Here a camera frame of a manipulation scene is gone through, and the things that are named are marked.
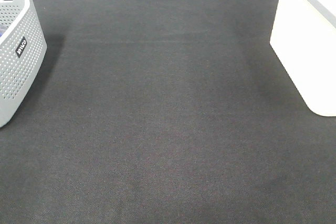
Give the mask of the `black fabric table mat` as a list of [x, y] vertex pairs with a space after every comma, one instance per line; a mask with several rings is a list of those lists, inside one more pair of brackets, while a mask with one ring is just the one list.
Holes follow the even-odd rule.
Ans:
[[1, 223], [335, 223], [335, 119], [270, 47], [278, 0], [34, 0]]

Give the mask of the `white plastic storage box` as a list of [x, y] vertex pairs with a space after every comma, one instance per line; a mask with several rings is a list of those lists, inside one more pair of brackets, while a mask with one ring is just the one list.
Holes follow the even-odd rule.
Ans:
[[270, 45], [307, 107], [335, 116], [335, 0], [278, 0]]

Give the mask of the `grey perforated laundry basket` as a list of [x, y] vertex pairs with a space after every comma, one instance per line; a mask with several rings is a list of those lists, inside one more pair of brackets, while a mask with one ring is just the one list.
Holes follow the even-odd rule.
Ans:
[[7, 124], [32, 86], [47, 44], [33, 0], [1, 1], [1, 126]]

